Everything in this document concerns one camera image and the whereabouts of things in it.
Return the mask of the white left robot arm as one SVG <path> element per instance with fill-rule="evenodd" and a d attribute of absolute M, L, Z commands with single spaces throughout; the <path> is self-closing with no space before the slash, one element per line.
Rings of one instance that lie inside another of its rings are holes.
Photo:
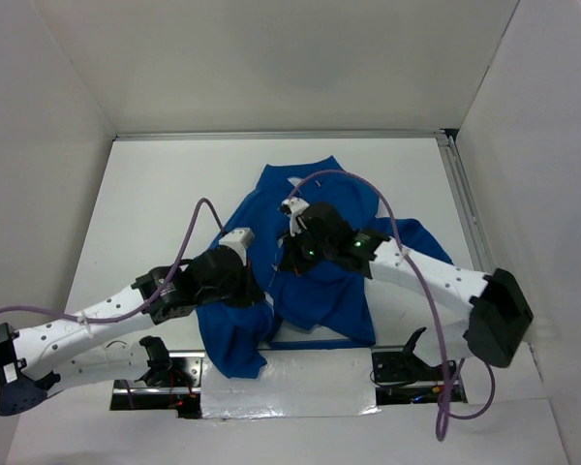
<path fill-rule="evenodd" d="M 173 362 L 163 340 L 120 339 L 189 316 L 209 303 L 252 306 L 264 298 L 245 248 L 220 245 L 177 270 L 159 266 L 72 319 L 0 325 L 0 417 L 19 415 L 69 388 L 106 380 L 163 385 Z"/>

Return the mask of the blue jacket white lining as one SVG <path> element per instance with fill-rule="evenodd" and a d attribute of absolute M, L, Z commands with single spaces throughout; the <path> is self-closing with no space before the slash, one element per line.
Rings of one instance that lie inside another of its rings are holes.
<path fill-rule="evenodd" d="M 248 308 L 211 303 L 197 310 L 204 348 L 228 378 L 256 379 L 266 364 L 259 353 L 282 323 L 303 330 L 324 326 L 341 335 L 330 347 L 369 347 L 376 335 L 364 293 L 364 279 L 333 263 L 320 263 L 302 276 L 278 273 L 282 257 L 278 239 L 288 227 L 280 204 L 293 188 L 309 203 L 334 205 L 353 228 L 398 234 L 404 245 L 445 263 L 450 256 L 419 221 L 390 221 L 377 215 L 380 199 L 373 189 L 341 173 L 334 157 L 312 164 L 266 166 L 255 189 L 230 216 L 227 227 L 249 228 L 255 240 L 248 250 L 254 275 L 268 299 Z"/>

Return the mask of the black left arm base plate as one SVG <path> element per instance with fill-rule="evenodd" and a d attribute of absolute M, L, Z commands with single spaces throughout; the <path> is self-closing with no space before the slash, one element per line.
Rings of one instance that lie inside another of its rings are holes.
<path fill-rule="evenodd" d="M 154 382 L 116 380 L 114 387 L 131 389 L 184 387 L 195 390 L 201 386 L 204 356 L 203 351 L 171 351 L 172 367 L 160 380 Z"/>

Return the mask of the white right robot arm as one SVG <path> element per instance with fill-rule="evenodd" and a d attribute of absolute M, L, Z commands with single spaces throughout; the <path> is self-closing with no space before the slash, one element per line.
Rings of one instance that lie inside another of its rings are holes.
<path fill-rule="evenodd" d="M 445 357 L 476 357 L 497 368 L 512 363 L 534 314 L 510 272 L 468 270 L 400 245 L 374 229 L 356 230 L 326 202 L 291 198 L 280 210 L 290 227 L 282 238 L 279 270 L 302 275 L 331 263 L 366 279 L 429 295 L 458 316 L 451 325 L 413 334 L 403 357 L 411 378 L 426 379 Z"/>

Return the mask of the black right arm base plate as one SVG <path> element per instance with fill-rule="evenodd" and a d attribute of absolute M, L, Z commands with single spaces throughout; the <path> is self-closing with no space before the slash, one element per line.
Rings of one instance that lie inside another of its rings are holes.
<path fill-rule="evenodd" d="M 378 386 L 410 386 L 443 381 L 443 369 L 440 365 L 429 366 L 415 355 L 402 350 L 373 352 L 372 363 L 370 378 Z"/>

